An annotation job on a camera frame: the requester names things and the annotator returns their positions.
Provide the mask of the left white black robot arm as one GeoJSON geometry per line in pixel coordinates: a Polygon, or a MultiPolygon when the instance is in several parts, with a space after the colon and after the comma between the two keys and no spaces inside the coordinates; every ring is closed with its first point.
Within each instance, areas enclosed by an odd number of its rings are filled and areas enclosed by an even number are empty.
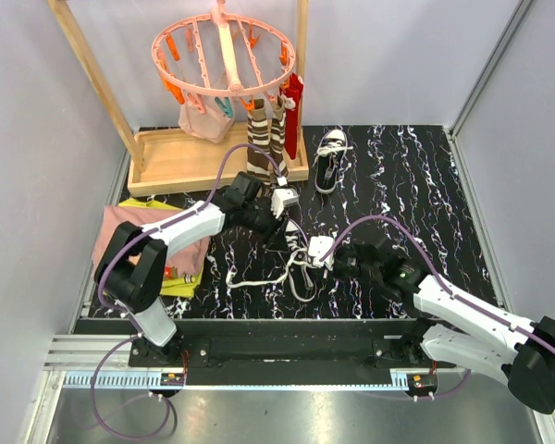
{"type": "Polygon", "coordinates": [[[241,172],[229,186],[213,189],[206,200],[176,216],[143,227],[126,221],[115,229],[94,275],[99,298],[111,298],[115,309],[128,314],[158,364],[170,366],[181,354],[178,329],[160,298],[167,260],[234,227],[271,237],[298,194],[284,178],[268,197],[258,195],[262,188],[261,180],[241,172]]]}

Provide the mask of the white shoelace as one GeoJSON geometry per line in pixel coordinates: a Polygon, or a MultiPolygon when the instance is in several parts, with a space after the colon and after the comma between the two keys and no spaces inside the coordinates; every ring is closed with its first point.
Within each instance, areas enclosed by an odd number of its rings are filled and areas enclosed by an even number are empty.
{"type": "Polygon", "coordinates": [[[226,285],[229,289],[238,289],[238,288],[245,288],[245,287],[262,287],[265,285],[276,285],[279,283],[282,283],[286,280],[286,278],[288,277],[291,269],[295,266],[295,265],[307,265],[308,262],[306,259],[303,259],[303,257],[307,254],[307,248],[298,248],[297,250],[293,251],[290,254],[290,258],[288,259],[284,271],[283,273],[278,276],[277,278],[274,279],[269,279],[269,280],[255,280],[255,281],[251,281],[251,280],[243,280],[240,282],[234,282],[233,278],[236,275],[236,273],[232,270],[229,270],[226,274],[226,278],[225,278],[225,282],[226,285]]]}

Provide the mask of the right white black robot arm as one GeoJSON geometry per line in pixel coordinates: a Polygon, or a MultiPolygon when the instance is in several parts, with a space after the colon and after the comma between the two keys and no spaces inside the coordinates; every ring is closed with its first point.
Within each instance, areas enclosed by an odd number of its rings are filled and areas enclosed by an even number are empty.
{"type": "Polygon", "coordinates": [[[407,364],[456,364],[500,382],[538,413],[555,411],[553,318],[533,321],[478,299],[424,263],[396,254],[387,239],[339,246],[326,264],[337,278],[372,284],[426,316],[401,344],[407,364]]]}

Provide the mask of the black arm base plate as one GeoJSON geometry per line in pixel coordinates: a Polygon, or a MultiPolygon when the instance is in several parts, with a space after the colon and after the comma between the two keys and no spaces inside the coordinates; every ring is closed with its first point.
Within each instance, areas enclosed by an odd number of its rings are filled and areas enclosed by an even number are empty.
{"type": "Polygon", "coordinates": [[[352,389],[393,385],[392,370],[428,371],[415,320],[184,320],[168,353],[139,339],[129,365],[186,364],[190,386],[352,389]]]}

